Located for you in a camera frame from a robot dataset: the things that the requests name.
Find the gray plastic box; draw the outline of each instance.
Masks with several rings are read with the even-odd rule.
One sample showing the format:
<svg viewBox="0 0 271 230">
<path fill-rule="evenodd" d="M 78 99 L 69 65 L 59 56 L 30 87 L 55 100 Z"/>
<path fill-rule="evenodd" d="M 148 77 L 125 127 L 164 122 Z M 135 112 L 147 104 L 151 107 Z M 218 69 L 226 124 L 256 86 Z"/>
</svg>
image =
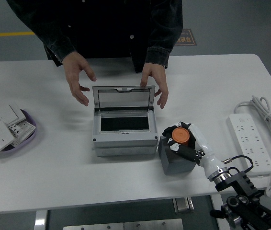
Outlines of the gray plastic box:
<svg viewBox="0 0 271 230">
<path fill-rule="evenodd" d="M 93 148 L 99 157 L 155 154 L 154 86 L 93 87 Z"/>
<path fill-rule="evenodd" d="M 160 137 L 158 152 L 165 175 L 190 172 L 196 165 L 195 162 L 188 161 L 170 150 L 167 139 L 164 136 Z"/>
</svg>

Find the orange cylinder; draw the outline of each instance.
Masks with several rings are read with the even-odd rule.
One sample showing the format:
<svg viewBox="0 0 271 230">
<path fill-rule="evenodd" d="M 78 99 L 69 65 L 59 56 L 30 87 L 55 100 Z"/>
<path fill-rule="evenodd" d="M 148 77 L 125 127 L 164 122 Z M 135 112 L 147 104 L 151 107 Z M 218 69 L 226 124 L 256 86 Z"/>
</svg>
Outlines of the orange cylinder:
<svg viewBox="0 0 271 230">
<path fill-rule="evenodd" d="M 172 138 L 178 144 L 188 145 L 189 139 L 190 139 L 190 133 L 185 128 L 178 127 L 176 129 L 174 129 L 174 131 L 172 132 Z"/>
</svg>

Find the hinged lid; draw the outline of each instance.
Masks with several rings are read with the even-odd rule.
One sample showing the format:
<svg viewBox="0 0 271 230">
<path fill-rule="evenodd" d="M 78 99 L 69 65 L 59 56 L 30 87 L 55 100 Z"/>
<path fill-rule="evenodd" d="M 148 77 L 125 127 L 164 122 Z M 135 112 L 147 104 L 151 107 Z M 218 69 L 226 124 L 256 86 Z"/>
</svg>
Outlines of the hinged lid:
<svg viewBox="0 0 271 230">
<path fill-rule="evenodd" d="M 155 86 L 93 86 L 98 110 L 153 109 Z"/>
</svg>

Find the purple bowl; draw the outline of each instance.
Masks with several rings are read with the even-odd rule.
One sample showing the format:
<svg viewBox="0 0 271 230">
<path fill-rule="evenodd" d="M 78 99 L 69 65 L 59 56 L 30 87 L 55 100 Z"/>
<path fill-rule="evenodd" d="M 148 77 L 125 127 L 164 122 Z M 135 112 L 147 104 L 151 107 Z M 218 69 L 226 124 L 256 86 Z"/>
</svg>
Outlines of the purple bowl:
<svg viewBox="0 0 271 230">
<path fill-rule="evenodd" d="M 14 152 L 14 151 L 20 149 L 21 147 L 23 147 L 24 145 L 28 144 L 35 137 L 35 135 L 36 135 L 36 123 L 35 123 L 35 121 L 32 119 L 32 117 L 25 110 L 21 109 L 21 111 L 23 112 L 23 114 L 26 117 L 25 121 L 27 121 L 28 123 L 30 123 L 33 126 L 35 126 L 35 130 L 34 130 L 33 134 L 31 134 L 29 136 L 29 138 L 27 138 L 25 141 L 23 141 L 18 146 L 14 147 L 13 145 L 8 145 L 1 152 L 5 152 L 5 153 Z"/>
</svg>

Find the jacket sleeve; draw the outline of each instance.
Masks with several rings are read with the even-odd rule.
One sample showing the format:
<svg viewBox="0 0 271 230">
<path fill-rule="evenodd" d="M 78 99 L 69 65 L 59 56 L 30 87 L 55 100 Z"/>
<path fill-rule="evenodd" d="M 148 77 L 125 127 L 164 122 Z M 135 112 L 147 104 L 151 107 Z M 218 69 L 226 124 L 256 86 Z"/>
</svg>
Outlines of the jacket sleeve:
<svg viewBox="0 0 271 230">
<path fill-rule="evenodd" d="M 151 24 L 145 62 L 167 68 L 169 54 L 182 32 L 182 1 L 151 0 Z"/>
<path fill-rule="evenodd" d="M 60 62 L 76 51 L 71 40 L 61 31 L 55 0 L 7 0 L 7 3 Z"/>
</svg>

